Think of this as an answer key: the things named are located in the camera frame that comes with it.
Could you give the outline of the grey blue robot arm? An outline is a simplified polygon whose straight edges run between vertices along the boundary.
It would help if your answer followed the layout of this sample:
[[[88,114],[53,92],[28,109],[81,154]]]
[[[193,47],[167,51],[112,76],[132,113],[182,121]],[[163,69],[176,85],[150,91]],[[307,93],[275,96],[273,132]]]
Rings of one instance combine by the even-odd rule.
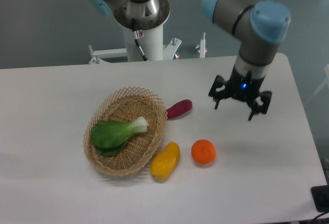
[[[127,58],[165,58],[163,25],[170,15],[168,0],[90,0],[103,15],[112,14],[124,32]],[[217,76],[209,96],[219,103],[232,98],[246,103],[252,116],[265,114],[271,91],[260,91],[268,68],[286,37],[290,11],[274,0],[202,0],[204,16],[241,42],[229,79]]]

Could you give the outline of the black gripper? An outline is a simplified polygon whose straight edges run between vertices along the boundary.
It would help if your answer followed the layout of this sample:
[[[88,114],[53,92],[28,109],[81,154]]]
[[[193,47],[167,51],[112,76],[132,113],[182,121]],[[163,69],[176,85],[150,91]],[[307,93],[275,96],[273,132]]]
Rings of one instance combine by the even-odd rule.
[[[248,117],[248,121],[251,121],[255,115],[267,114],[271,102],[271,91],[260,92],[264,79],[254,79],[251,71],[241,75],[234,67],[228,81],[220,75],[215,77],[208,96],[215,102],[214,109],[218,109],[223,99],[233,98],[246,102],[251,109]]]

